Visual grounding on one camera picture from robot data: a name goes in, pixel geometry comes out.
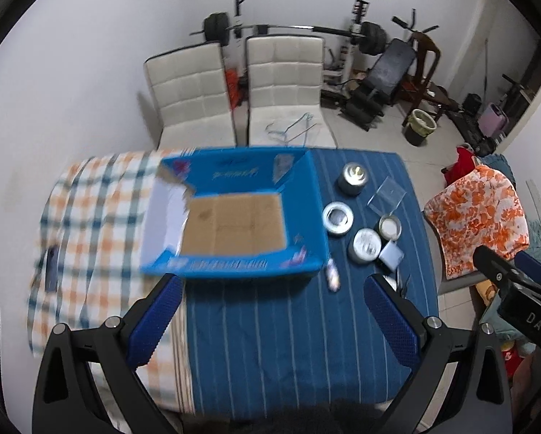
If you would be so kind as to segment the blue striped tablecloth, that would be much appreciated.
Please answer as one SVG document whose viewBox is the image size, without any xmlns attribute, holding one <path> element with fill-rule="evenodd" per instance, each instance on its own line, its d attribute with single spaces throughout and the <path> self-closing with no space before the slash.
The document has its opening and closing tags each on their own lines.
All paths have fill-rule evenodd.
<svg viewBox="0 0 541 434">
<path fill-rule="evenodd" d="M 372 227 L 374 192 L 385 179 L 404 190 L 399 266 L 407 296 L 424 315 L 438 311 L 432 258 L 422 211 L 408 170 L 394 153 L 313 151 L 324 203 L 339 201 L 336 179 L 345 163 L 367 169 L 363 193 L 350 203 L 355 228 Z M 364 302 L 374 264 L 350 260 L 347 238 L 329 251 L 341 287 L 324 275 L 262 281 L 190 280 L 186 283 L 187 336 L 196 412 L 253 419 L 279 409 L 346 399 L 376 404 L 393 398 L 409 375 L 399 365 Z"/>
</svg>

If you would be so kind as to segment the small printed tube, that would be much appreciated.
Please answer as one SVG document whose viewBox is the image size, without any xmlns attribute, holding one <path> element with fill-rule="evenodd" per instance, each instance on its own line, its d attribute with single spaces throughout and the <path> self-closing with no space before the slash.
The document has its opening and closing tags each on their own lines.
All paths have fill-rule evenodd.
<svg viewBox="0 0 541 434">
<path fill-rule="evenodd" d="M 341 286 L 340 275 L 333 258 L 330 258 L 326 264 L 325 276 L 329 291 L 333 293 L 338 292 Z"/>
</svg>

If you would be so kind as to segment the plaid orange blue cloth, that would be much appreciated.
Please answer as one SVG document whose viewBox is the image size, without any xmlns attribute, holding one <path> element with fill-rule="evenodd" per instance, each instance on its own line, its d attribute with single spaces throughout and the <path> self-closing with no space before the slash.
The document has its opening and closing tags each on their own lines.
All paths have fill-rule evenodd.
<svg viewBox="0 0 541 434">
<path fill-rule="evenodd" d="M 27 307 L 28 344 L 43 355 L 51 329 L 96 328 L 146 297 L 157 277 L 143 275 L 142 234 L 160 161 L 168 150 L 93 157 L 54 184 L 39 227 Z M 46 254 L 58 245 L 58 289 L 45 290 Z"/>
</svg>

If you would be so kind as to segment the grey 65W charger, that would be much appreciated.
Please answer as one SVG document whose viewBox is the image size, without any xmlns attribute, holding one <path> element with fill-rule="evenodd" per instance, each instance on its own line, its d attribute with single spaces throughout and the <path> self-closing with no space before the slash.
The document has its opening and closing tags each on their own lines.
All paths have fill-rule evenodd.
<svg viewBox="0 0 541 434">
<path fill-rule="evenodd" d="M 405 257 L 404 252 L 399 248 L 396 242 L 388 241 L 378 255 L 378 261 L 388 269 L 396 272 Z"/>
</svg>

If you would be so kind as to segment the left white padded chair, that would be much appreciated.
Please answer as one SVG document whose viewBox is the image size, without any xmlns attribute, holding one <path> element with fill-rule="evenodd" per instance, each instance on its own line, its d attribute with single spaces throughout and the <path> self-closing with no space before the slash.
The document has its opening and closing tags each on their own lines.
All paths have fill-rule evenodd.
<svg viewBox="0 0 541 434">
<path fill-rule="evenodd" d="M 219 43 L 150 57 L 144 69 L 162 125 L 160 149 L 237 145 Z"/>
</svg>

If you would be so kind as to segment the silver jar with gold top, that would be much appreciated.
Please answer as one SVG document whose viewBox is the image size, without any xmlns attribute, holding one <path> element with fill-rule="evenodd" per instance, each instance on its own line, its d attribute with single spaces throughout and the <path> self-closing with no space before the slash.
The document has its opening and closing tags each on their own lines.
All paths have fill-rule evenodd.
<svg viewBox="0 0 541 434">
<path fill-rule="evenodd" d="M 344 194 L 356 197 L 361 194 L 367 181 L 368 175 L 364 166 L 360 163 L 350 162 L 346 163 L 341 170 L 337 184 Z"/>
</svg>

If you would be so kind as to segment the green rimmed bucket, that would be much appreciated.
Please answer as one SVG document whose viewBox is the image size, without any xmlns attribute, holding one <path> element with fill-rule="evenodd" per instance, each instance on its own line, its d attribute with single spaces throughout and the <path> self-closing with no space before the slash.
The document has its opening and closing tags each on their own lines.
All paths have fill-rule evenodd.
<svg viewBox="0 0 541 434">
<path fill-rule="evenodd" d="M 404 136 L 408 143 L 419 147 L 437 130 L 436 121 L 423 110 L 415 109 L 407 117 Z"/>
</svg>

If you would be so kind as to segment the blue cardboard milk box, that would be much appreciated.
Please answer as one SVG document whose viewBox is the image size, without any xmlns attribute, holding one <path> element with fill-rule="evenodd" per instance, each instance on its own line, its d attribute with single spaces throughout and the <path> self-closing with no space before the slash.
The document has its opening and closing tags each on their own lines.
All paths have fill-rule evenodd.
<svg viewBox="0 0 541 434">
<path fill-rule="evenodd" d="M 320 182 L 299 147 L 202 149 L 160 161 L 143 226 L 147 275 L 316 275 L 327 264 Z"/>
</svg>

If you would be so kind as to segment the red cloth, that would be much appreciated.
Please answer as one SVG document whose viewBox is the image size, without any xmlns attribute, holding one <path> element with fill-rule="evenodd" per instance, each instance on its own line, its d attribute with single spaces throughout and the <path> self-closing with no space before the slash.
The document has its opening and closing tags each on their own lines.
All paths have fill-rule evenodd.
<svg viewBox="0 0 541 434">
<path fill-rule="evenodd" d="M 458 155 L 456 162 L 441 170 L 447 186 L 469 174 L 476 167 L 476 155 L 472 147 L 466 144 L 458 145 L 456 152 Z"/>
</svg>

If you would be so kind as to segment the dark phone on cloth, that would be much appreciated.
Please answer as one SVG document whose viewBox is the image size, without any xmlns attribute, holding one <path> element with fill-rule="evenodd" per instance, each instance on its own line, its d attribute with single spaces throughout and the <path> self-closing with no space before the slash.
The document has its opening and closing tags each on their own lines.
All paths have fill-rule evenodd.
<svg viewBox="0 0 541 434">
<path fill-rule="evenodd" d="M 45 261 L 45 290 L 47 293 L 55 292 L 56 289 L 58 289 L 58 253 L 58 245 L 51 246 L 47 249 Z"/>
</svg>

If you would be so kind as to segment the orange floral cushion chair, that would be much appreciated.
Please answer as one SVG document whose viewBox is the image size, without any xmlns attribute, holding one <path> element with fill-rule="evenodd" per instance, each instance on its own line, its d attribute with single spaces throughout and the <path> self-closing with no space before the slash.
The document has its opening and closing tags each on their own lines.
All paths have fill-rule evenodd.
<svg viewBox="0 0 541 434">
<path fill-rule="evenodd" d="M 486 165 L 436 194 L 423 213 L 439 237 L 448 280 L 476 270 L 473 252 L 481 245 L 508 261 L 529 246 L 528 222 L 515 187 Z"/>
</svg>

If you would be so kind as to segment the black weight bench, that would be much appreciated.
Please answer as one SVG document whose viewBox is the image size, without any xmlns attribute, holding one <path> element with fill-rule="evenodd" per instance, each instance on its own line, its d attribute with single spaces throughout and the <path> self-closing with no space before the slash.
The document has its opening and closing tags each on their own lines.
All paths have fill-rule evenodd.
<svg viewBox="0 0 541 434">
<path fill-rule="evenodd" d="M 341 115 L 364 130 L 371 128 L 383 107 L 391 103 L 393 93 L 415 61 L 412 43 L 394 38 L 363 78 L 351 77 L 343 84 Z"/>
</svg>

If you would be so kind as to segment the white jar black label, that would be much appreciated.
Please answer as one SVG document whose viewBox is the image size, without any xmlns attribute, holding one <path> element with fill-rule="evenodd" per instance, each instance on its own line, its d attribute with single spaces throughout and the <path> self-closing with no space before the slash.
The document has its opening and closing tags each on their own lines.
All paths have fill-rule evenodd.
<svg viewBox="0 0 541 434">
<path fill-rule="evenodd" d="M 348 233 L 354 223 L 352 209 L 343 202 L 331 202 L 322 211 L 322 223 L 326 231 L 333 236 Z"/>
</svg>

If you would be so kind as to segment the white cream jar panda logo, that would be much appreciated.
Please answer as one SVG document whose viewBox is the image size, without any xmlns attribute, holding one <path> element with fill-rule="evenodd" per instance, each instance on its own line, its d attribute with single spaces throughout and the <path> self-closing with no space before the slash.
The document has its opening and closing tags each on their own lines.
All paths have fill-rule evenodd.
<svg viewBox="0 0 541 434">
<path fill-rule="evenodd" d="M 361 228 L 350 241 L 348 254 L 356 264 L 368 264 L 378 258 L 381 247 L 381 238 L 376 231 L 371 228 Z"/>
</svg>

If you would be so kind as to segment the white earbuds case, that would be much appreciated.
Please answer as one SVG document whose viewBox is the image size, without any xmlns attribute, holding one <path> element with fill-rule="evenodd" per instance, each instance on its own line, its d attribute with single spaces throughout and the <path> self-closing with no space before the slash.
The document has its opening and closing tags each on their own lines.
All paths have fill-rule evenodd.
<svg viewBox="0 0 541 434">
<path fill-rule="evenodd" d="M 385 275 L 384 278 L 394 291 L 398 290 L 398 283 L 395 276 Z"/>
</svg>

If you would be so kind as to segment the brown wooden chair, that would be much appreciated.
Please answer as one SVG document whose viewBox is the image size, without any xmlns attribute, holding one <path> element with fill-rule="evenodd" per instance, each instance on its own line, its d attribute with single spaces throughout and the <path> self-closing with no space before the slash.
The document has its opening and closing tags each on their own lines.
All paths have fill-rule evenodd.
<svg viewBox="0 0 541 434">
<path fill-rule="evenodd" d="M 403 76 L 396 93 L 398 100 L 409 101 L 411 103 L 403 123 L 403 125 L 406 125 L 412 111 L 419 108 L 419 104 L 425 96 L 427 87 L 441 58 L 440 49 L 429 36 L 429 33 L 439 29 L 439 26 L 433 25 L 423 30 L 416 30 L 416 9 L 412 9 L 411 22 L 405 22 L 397 16 L 392 18 L 392 22 L 410 33 L 407 43 L 415 51 L 415 72 L 412 75 L 406 73 Z"/>
</svg>

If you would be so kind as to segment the right white padded chair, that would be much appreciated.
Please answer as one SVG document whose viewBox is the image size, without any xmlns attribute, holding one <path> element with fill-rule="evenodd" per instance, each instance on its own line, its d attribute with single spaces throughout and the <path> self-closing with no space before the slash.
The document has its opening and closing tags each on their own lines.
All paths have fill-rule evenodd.
<svg viewBox="0 0 541 434">
<path fill-rule="evenodd" d="M 279 34 L 247 39 L 249 146 L 283 146 L 267 137 L 265 127 L 309 112 L 320 127 L 302 147 L 336 147 L 320 106 L 323 55 L 324 40 L 318 36 Z"/>
</svg>

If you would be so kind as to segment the clear acrylic box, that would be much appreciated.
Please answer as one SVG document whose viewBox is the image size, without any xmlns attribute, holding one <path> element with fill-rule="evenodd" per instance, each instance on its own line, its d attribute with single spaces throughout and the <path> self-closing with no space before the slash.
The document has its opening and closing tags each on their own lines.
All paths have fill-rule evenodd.
<svg viewBox="0 0 541 434">
<path fill-rule="evenodd" d="M 403 187 L 388 176 L 369 198 L 367 207 L 380 217 L 390 216 L 395 213 L 405 196 Z"/>
</svg>

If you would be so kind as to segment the pink suitcase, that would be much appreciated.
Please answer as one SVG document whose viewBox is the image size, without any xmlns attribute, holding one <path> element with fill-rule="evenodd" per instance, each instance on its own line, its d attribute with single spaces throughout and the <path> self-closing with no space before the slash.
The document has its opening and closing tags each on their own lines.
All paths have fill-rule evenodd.
<svg viewBox="0 0 541 434">
<path fill-rule="evenodd" d="M 497 138 L 508 124 L 504 111 L 494 103 L 489 103 L 477 120 L 477 125 L 484 137 Z"/>
</svg>

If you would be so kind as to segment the white padded chair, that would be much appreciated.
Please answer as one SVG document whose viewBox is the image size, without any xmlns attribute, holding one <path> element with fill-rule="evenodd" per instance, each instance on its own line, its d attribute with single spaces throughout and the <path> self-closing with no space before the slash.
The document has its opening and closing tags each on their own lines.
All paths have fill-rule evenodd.
<svg viewBox="0 0 541 434">
<path fill-rule="evenodd" d="M 309 112 L 320 127 L 302 147 L 336 147 L 320 106 L 323 55 L 324 40 L 318 36 L 279 34 L 247 39 L 249 146 L 283 146 L 267 137 L 265 127 Z"/>
<path fill-rule="evenodd" d="M 162 125 L 160 149 L 237 145 L 219 43 L 150 57 L 144 69 Z"/>
</svg>

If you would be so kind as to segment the barbell with black plates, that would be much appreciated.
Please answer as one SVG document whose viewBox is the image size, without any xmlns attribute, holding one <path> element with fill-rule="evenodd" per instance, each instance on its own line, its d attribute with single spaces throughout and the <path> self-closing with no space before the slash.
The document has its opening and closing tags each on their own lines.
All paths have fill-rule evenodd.
<svg viewBox="0 0 541 434">
<path fill-rule="evenodd" d="M 231 33 L 238 33 L 240 37 L 243 30 L 250 30 L 253 34 L 267 35 L 272 29 L 287 29 L 305 31 L 306 33 L 318 33 L 347 38 L 352 45 L 357 45 L 364 55 L 375 56 L 384 52 L 387 43 L 387 32 L 373 22 L 362 22 L 359 30 L 334 29 L 327 26 L 307 25 L 243 25 L 230 23 L 227 13 L 212 13 L 203 20 L 202 29 L 193 31 L 191 35 L 202 35 L 207 42 L 219 42 L 227 46 Z"/>
</svg>

